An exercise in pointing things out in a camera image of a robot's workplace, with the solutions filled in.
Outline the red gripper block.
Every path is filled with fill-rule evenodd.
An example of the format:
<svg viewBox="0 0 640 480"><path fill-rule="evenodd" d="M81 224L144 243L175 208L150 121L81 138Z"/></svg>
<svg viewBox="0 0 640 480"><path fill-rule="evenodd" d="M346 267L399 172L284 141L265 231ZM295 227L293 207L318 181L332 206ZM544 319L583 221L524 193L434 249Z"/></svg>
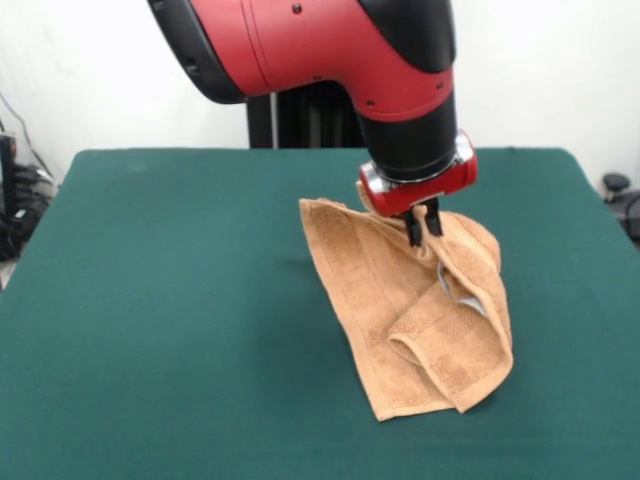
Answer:
<svg viewBox="0 0 640 480"><path fill-rule="evenodd" d="M459 157L454 164L441 174L414 183L394 183L384 179L368 163L368 199L373 210L384 217L402 213L409 244L411 247L422 245L422 229L419 220L412 211L414 205L426 201L425 223L429 233L443 235L440 219L439 196L450 195L474 184L477 179L478 160L475 150Z"/></svg>

